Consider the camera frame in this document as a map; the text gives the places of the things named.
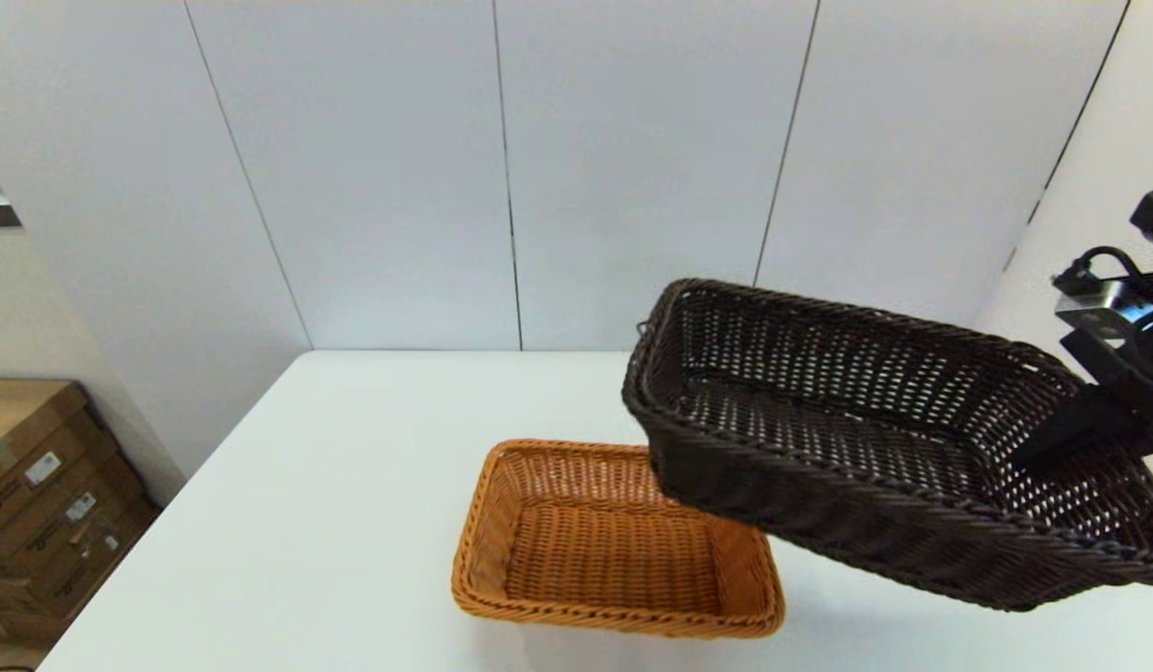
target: floor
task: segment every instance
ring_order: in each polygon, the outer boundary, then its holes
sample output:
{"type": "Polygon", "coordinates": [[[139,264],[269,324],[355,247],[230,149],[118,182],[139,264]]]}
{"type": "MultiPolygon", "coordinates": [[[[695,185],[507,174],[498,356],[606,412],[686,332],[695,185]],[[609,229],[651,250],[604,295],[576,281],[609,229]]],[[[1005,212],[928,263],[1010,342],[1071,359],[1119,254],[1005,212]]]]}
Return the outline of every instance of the floor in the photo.
{"type": "Polygon", "coordinates": [[[43,645],[23,645],[20,642],[0,639],[0,667],[8,665],[36,667],[42,664],[46,654],[50,654],[50,650],[43,645]]]}

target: barcode sticker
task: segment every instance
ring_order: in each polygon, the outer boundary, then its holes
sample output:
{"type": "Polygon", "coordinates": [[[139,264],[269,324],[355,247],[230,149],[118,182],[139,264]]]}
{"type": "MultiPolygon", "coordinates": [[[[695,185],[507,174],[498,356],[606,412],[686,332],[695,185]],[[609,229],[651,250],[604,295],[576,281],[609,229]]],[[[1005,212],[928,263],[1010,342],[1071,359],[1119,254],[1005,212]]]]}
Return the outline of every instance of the barcode sticker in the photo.
{"type": "Polygon", "coordinates": [[[42,484],[44,480],[50,478],[50,475],[56,471],[59,467],[61,467],[61,460],[56,459],[54,452],[50,451],[47,454],[43,454],[42,459],[37,462],[32,463],[32,467],[27,469],[24,477],[36,486],[42,484]]]}
{"type": "Polygon", "coordinates": [[[84,493],[69,505],[69,508],[66,509],[66,518],[69,519],[69,522],[80,522],[90,512],[91,507],[95,507],[95,494],[84,493]]]}

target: brown wicker basket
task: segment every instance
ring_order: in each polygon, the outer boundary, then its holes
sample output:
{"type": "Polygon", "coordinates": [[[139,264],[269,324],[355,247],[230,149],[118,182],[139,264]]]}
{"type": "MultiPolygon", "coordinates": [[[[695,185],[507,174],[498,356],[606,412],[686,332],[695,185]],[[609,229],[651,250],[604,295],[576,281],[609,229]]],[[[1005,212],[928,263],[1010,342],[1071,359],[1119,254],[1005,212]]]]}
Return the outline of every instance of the brown wicker basket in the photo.
{"type": "Polygon", "coordinates": [[[663,493],[995,609],[1153,584],[1145,439],[1011,451],[1084,383],[1024,343],[707,280],[670,285],[623,397],[663,493]]]}
{"type": "Polygon", "coordinates": [[[645,446],[517,439],[485,460],[452,566],[473,616],[760,637],[784,601],[767,537],[663,498],[645,446]]]}

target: white table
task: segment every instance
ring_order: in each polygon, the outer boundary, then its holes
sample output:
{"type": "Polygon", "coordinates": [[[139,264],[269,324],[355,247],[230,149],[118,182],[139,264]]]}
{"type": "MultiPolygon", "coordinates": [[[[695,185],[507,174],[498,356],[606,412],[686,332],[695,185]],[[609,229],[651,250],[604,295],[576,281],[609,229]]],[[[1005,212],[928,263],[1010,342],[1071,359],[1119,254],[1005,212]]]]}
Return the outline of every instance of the white table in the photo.
{"type": "Polygon", "coordinates": [[[762,640],[685,641],[466,616],[449,577],[485,452],[641,443],[621,354],[299,358],[137,544],[42,672],[1153,670],[1153,588],[1011,616],[773,542],[762,640]]]}

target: orange wicker basket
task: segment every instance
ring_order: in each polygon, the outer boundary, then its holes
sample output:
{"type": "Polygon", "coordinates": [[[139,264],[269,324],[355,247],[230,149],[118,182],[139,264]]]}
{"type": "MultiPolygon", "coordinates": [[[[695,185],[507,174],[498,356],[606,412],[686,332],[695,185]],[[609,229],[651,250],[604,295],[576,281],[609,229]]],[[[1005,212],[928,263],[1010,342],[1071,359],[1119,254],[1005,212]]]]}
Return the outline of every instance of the orange wicker basket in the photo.
{"type": "Polygon", "coordinates": [[[767,537],[663,497],[645,446],[515,439],[485,460],[452,566],[473,616],[760,637],[784,601],[767,537]]]}

